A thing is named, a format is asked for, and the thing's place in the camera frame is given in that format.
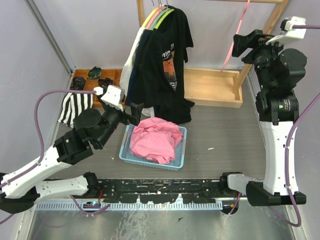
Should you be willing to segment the mint green hanger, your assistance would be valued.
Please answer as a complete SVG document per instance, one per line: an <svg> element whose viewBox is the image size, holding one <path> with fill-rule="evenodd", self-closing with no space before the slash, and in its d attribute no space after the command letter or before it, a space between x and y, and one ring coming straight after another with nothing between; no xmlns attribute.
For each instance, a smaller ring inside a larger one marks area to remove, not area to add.
<svg viewBox="0 0 320 240"><path fill-rule="evenodd" d="M155 14L151 17L151 20L146 26L147 30L157 29L160 26L161 21L164 18L164 15L170 9L168 1L166 1L166 4L162 4L161 1L159 1L159 3L160 3L160 6L158 7Z"/></svg>

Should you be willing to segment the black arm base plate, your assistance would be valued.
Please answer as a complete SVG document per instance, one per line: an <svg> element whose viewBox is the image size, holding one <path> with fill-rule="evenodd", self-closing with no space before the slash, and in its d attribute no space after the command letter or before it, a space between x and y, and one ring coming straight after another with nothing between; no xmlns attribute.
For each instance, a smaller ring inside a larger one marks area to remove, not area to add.
<svg viewBox="0 0 320 240"><path fill-rule="evenodd" d="M237 192L223 190L215 179L100 179L99 189L92 196L102 196L104 203L183 204L215 203L218 198L235 199Z"/></svg>

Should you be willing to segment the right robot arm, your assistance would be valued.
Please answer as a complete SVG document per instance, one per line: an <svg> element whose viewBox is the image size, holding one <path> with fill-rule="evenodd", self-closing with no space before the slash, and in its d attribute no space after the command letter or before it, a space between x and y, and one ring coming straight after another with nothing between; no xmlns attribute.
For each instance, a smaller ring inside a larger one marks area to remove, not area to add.
<svg viewBox="0 0 320 240"><path fill-rule="evenodd" d="M225 172L219 191L225 197L244 194L255 207L304 205L295 176L294 124L299 118L299 101L294 88L306 74L307 57L294 48L284 48L277 36L254 30L233 36L233 57L253 65L260 91L255 106L262 129L266 167L263 181L241 172Z"/></svg>

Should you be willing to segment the pink t shirt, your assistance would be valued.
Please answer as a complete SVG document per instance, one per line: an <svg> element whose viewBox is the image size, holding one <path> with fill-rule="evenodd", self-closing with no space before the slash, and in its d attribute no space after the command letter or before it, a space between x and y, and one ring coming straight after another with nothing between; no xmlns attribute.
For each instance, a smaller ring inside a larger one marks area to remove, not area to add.
<svg viewBox="0 0 320 240"><path fill-rule="evenodd" d="M158 117L142 120L130 137L130 154L155 164L168 165L175 161L175 150L183 133L173 122Z"/></svg>

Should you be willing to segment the lime green hanger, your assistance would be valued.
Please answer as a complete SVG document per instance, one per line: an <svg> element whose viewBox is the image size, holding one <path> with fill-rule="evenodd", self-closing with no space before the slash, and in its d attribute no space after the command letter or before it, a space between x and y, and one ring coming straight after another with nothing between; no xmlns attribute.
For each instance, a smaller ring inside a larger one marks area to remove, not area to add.
<svg viewBox="0 0 320 240"><path fill-rule="evenodd" d="M171 14L172 12L174 12L175 10L173 8L171 8L168 5L168 2L166 1L166 8L164 10L162 10L160 12L160 14L155 18L155 20L152 22L151 26L150 26L150 30L153 29L158 29L159 26L161 25L161 23L165 20L165 18Z"/></svg>

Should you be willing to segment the black printed t shirt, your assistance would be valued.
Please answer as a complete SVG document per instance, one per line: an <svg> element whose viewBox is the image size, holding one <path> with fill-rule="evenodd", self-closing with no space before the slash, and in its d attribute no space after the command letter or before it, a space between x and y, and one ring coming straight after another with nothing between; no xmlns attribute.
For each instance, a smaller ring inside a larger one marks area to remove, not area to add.
<svg viewBox="0 0 320 240"><path fill-rule="evenodd" d="M177 125L192 120L194 102L185 99L184 64L194 46L186 14L173 8L158 29L150 30L132 92L132 102L153 108L157 118Z"/></svg>

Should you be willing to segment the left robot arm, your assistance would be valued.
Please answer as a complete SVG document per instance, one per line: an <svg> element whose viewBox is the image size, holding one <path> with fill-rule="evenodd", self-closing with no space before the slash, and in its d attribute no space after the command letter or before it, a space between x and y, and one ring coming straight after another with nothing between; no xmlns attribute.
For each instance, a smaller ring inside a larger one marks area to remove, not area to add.
<svg viewBox="0 0 320 240"><path fill-rule="evenodd" d="M93 172L63 180L49 177L89 158L94 150L103 149L119 124L138 125L143 107L142 103L131 103L130 114L107 104L104 113L94 108L84 110L74 119L74 128L58 138L42 157L12 173L1 173L0 209L17 214L50 199L97 197L101 185Z"/></svg>

